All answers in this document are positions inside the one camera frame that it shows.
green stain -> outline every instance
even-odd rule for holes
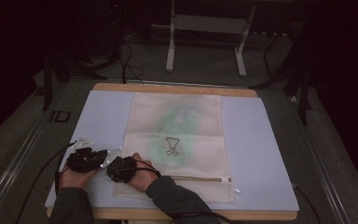
[[[177,108],[168,109],[166,115],[161,119],[158,127],[153,132],[149,142],[149,155],[159,163],[181,167],[191,159],[194,150],[194,132],[197,128],[198,117],[185,112],[182,113]],[[168,155],[170,144],[166,137],[178,138],[175,151],[178,155]]]

cable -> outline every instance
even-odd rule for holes
[[[224,220],[226,223],[234,223],[233,220],[228,217],[222,216],[215,212],[189,212],[189,213],[177,213],[177,214],[167,214],[172,219],[178,219],[182,217],[217,217]]]
[[[307,196],[305,196],[304,192],[298,187],[298,185],[294,184],[292,180],[290,180],[290,182],[292,183],[294,188],[297,189],[298,192],[303,196],[303,198],[307,201],[307,203],[310,205],[310,208],[312,209],[312,212],[315,214],[316,220],[318,221],[319,224],[321,224],[322,223],[321,218],[319,217],[319,214],[316,211],[316,208],[310,202],[310,199]]]
[[[54,160],[54,158],[56,158],[58,155],[60,155],[61,153],[63,153],[68,147],[71,147],[74,143],[70,143],[68,144],[66,147],[60,149],[60,151],[58,151],[56,154],[54,154],[54,156],[52,156],[46,163],[45,165],[42,167],[42,169],[39,171],[39,173],[37,174],[34,183],[32,184],[32,186],[30,187],[27,196],[25,197],[24,201],[22,202],[22,206],[19,212],[19,215],[17,216],[16,219],[16,224],[18,224],[20,222],[22,213],[24,211],[25,205],[28,202],[29,197],[31,196],[32,190],[34,189],[34,186],[36,185],[37,180],[39,179],[39,177],[42,175],[43,171],[45,171],[46,167],[48,167],[48,165]]]

dark sleeve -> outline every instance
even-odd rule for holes
[[[177,186],[169,176],[155,180],[146,190],[153,203],[168,216],[178,213],[211,212],[208,205],[195,192]],[[215,217],[182,217],[175,224],[220,223]]]
[[[94,223],[89,195],[83,189],[60,189],[48,224]]]

black drawing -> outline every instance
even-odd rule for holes
[[[176,145],[179,143],[180,139],[174,137],[166,137],[165,140],[170,145],[170,150],[166,151],[167,155],[169,156],[171,156],[172,154],[174,156],[179,155],[179,152],[176,151]]]

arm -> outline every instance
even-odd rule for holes
[[[132,157],[137,161],[137,167],[148,168],[144,162],[152,165],[150,161],[142,161],[142,158],[138,153],[135,153]],[[153,199],[153,203],[167,215],[211,212],[211,209],[198,194],[181,186],[177,186],[169,176],[158,178],[153,172],[138,170],[129,184],[139,191],[145,192],[149,198]],[[175,223],[191,224],[220,222],[214,217],[182,217],[177,218]]]
[[[165,214],[211,212],[200,196],[191,190],[177,186],[169,176],[155,180],[146,190],[149,198]],[[215,217],[182,217],[176,224],[220,223]]]
[[[60,189],[48,224],[94,223],[89,196],[84,188],[96,172],[94,170],[81,174],[67,167],[64,168],[60,177]]]

